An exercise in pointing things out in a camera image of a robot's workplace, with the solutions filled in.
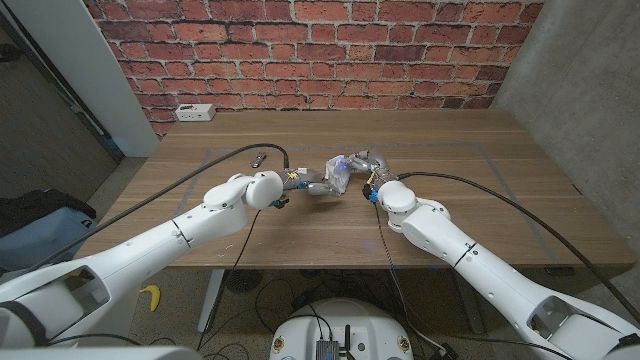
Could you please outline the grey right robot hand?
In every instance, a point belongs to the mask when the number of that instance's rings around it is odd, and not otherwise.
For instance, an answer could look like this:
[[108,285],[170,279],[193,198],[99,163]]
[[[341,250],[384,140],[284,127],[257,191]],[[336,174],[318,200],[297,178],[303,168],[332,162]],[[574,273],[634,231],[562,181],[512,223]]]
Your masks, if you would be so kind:
[[377,188],[390,181],[397,181],[398,177],[391,171],[386,158],[376,149],[363,150],[344,158],[347,167],[356,173],[366,173]]

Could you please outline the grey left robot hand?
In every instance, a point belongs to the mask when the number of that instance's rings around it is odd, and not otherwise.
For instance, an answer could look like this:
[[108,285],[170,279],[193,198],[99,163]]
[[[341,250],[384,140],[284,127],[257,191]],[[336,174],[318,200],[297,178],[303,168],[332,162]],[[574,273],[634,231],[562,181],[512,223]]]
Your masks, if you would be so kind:
[[325,178],[323,173],[310,168],[285,169],[278,173],[283,183],[283,190],[305,189],[310,195],[340,196],[336,186]]

